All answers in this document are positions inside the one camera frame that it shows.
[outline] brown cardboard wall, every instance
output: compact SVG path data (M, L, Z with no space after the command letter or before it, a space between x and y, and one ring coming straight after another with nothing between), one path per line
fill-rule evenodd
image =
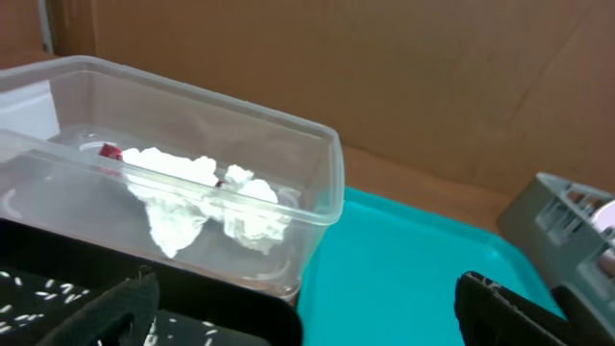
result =
M42 50L37 0L0 0L0 53Z
M615 161L596 160L615 125L612 0L58 3L91 14L65 54L322 122L460 183L514 194L548 170L615 190Z

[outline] gray plastic basket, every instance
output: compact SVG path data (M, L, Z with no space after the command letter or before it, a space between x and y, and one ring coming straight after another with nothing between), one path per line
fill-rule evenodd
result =
M504 237L529 257L575 327L615 339L615 279L598 266L612 230L591 216L613 195L538 173L498 220Z

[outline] turquoise surface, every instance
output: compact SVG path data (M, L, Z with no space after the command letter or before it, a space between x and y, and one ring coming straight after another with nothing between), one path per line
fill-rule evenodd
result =
M529 261L483 230L346 189L299 301L306 346L463 345L456 279L474 270L555 313Z

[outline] transparent storage box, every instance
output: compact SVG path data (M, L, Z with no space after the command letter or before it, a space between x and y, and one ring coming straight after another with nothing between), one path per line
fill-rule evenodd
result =
M342 212L341 146L326 126L91 57L0 71L0 91L0 214L11 220L290 299ZM278 204L108 159L105 144L207 156L221 181L237 164L271 185ZM169 258L127 175L169 199L214 195L239 213L282 215L283 240L253 250L209 219Z

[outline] blue tray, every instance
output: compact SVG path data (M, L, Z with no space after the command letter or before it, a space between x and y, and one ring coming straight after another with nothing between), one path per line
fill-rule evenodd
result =
M306 346L463 345L456 279L474 270L558 315L528 259L488 232L352 188L304 276Z

